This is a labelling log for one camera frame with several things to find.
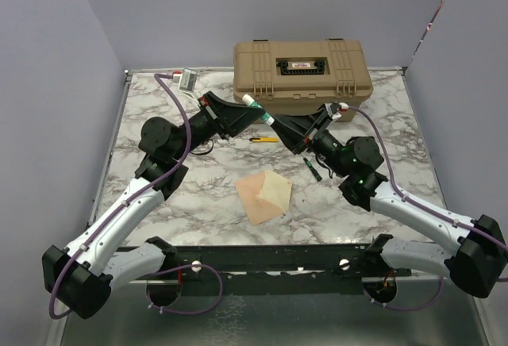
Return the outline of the white green glue stick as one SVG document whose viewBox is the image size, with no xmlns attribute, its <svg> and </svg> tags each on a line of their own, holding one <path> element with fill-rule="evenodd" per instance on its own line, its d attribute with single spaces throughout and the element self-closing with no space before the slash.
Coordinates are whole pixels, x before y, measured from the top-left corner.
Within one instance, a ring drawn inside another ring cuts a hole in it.
<svg viewBox="0 0 508 346">
<path fill-rule="evenodd" d="M 249 108 L 255 108 L 261 113 L 260 120 L 269 126 L 275 123 L 275 119 L 270 115 L 250 94 L 244 94 L 241 98 L 242 102 Z"/>
</svg>

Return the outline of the peach paper envelope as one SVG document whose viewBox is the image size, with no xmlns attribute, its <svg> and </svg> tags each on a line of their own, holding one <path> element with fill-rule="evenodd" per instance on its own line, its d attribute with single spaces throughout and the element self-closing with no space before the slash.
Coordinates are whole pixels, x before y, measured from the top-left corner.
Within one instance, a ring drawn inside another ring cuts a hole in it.
<svg viewBox="0 0 508 346">
<path fill-rule="evenodd" d="M 282 216 L 289 209 L 292 182 L 273 171 L 261 171 L 240 179 L 235 187 L 252 225 Z"/>
</svg>

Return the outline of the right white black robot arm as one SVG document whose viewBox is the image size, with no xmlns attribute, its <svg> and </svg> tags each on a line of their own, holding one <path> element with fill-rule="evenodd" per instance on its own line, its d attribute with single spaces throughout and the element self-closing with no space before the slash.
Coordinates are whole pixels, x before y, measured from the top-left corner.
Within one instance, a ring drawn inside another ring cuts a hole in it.
<svg viewBox="0 0 508 346">
<path fill-rule="evenodd" d="M 392 236 L 380 238 L 379 247 L 364 257 L 371 274 L 383 275 L 391 268 L 426 271 L 450 279 L 471 296 L 487 298 L 507 265 L 498 222 L 430 204 L 399 187 L 393 171 L 379 173 L 378 168 L 390 162 L 379 134 L 353 136 L 342 144 L 328 130 L 348 109 L 345 103 L 325 104 L 311 115 L 276 114 L 269 125 L 291 152 L 312 152 L 341 177 L 339 189 L 349 204 L 395 219 L 431 240 L 410 244 Z"/>
</svg>

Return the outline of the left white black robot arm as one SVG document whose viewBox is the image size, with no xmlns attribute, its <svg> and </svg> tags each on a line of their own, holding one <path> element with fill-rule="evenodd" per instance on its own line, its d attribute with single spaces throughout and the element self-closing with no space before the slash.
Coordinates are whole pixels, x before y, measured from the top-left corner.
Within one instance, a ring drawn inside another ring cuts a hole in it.
<svg viewBox="0 0 508 346">
<path fill-rule="evenodd" d="M 117 249 L 179 188 L 188 171 L 183 163 L 190 152 L 215 135 L 229 139 L 240 134 L 265 113 L 253 101 L 226 102 L 212 92 L 198 102 L 199 111 L 193 117 L 184 116 L 180 126 L 162 117 L 148 119 L 140 131 L 144 158 L 121 196 L 66 247 L 51 246 L 43 254 L 52 319 L 67 315 L 56 313 L 56 302 L 87 319 L 105 305 L 114 290 L 144 275 L 163 279 L 173 273 L 177 251 L 160 238 L 146 240 L 130 252 L 118 254 Z"/>
</svg>

